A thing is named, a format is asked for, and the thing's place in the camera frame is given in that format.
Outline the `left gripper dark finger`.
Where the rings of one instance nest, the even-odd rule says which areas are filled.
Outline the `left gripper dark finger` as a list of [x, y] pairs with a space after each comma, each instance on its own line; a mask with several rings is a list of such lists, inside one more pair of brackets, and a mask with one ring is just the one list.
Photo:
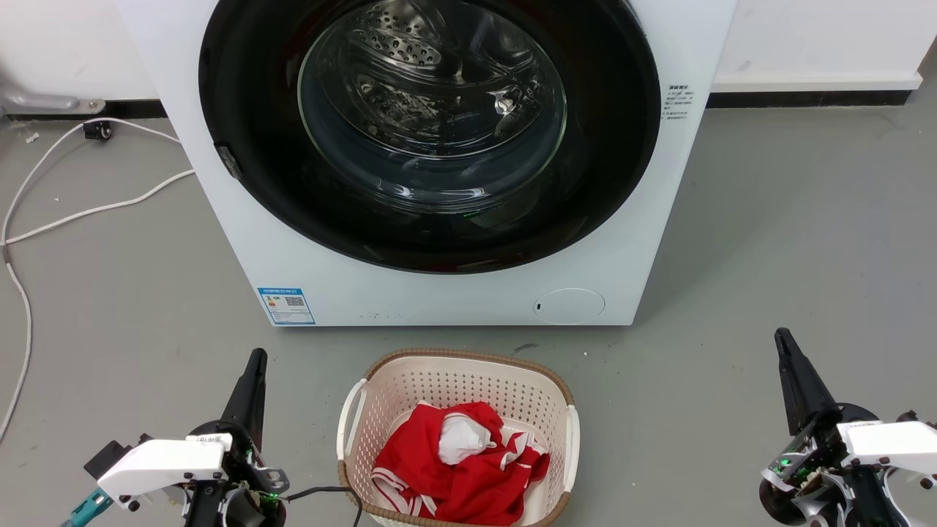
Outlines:
[[266, 408], [266, 368], [267, 351], [264, 349], [251, 351], [242, 375], [245, 386], [242, 397], [242, 425], [249, 433], [254, 444], [262, 443], [262, 428], [264, 428]]
[[239, 377], [237, 383], [235, 384], [234, 390], [232, 390], [231, 396], [228, 399], [227, 405], [222, 413], [221, 419], [227, 422], [232, 422], [242, 425], [242, 416], [243, 416], [243, 389], [245, 388], [242, 380], [242, 375]]

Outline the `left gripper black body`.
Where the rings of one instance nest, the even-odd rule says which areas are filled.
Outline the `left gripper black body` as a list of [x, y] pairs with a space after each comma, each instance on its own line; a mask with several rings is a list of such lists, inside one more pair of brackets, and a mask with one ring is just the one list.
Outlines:
[[264, 421], [214, 420], [192, 430], [194, 436], [230, 434], [221, 476], [195, 478], [185, 484], [184, 526], [284, 526], [285, 506], [272, 497], [290, 487], [280, 469], [262, 460]]

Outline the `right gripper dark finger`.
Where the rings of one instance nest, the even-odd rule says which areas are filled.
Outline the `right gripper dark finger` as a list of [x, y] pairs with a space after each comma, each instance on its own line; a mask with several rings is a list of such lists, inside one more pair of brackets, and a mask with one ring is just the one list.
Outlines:
[[811, 413], [800, 383], [800, 374], [805, 373], [807, 358], [789, 328], [777, 328], [776, 349], [788, 430], [791, 435], [797, 435], [803, 430]]
[[800, 374], [800, 380], [803, 395], [806, 396], [811, 410], [810, 416], [807, 418], [805, 424], [810, 424], [817, 418], [821, 422], [839, 422], [839, 404], [834, 400], [809, 358], [807, 358], [805, 373]]

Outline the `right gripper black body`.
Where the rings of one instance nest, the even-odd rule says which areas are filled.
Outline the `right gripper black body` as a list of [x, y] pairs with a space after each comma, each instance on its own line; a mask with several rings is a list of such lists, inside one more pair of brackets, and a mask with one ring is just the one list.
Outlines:
[[845, 439], [851, 427], [879, 424], [864, 409], [811, 418], [763, 470], [758, 487], [763, 510], [789, 526], [907, 526], [909, 518], [888, 490], [897, 469], [854, 460]]

